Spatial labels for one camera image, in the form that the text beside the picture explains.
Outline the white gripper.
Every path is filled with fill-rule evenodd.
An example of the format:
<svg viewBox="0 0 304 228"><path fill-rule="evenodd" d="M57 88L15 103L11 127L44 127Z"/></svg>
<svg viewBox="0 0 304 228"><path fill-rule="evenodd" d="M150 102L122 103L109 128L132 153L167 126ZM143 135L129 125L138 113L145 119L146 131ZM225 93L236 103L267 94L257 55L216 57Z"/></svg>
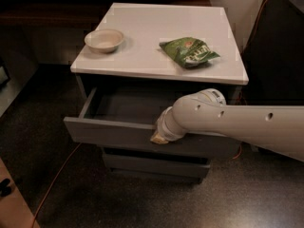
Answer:
<svg viewBox="0 0 304 228"><path fill-rule="evenodd" d="M156 130L150 141L155 144L167 144L184 137L186 131L181 128L173 117L172 106L163 111L156 121Z"/></svg>

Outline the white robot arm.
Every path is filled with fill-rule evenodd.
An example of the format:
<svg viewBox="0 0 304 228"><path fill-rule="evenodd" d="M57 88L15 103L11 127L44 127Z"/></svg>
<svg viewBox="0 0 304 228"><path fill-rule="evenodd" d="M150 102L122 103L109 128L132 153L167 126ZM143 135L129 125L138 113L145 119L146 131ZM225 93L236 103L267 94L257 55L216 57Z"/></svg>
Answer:
<svg viewBox="0 0 304 228"><path fill-rule="evenodd" d="M178 98L163 111L151 141L166 144L187 133L216 133L304 161L304 107L228 105L209 88Z"/></svg>

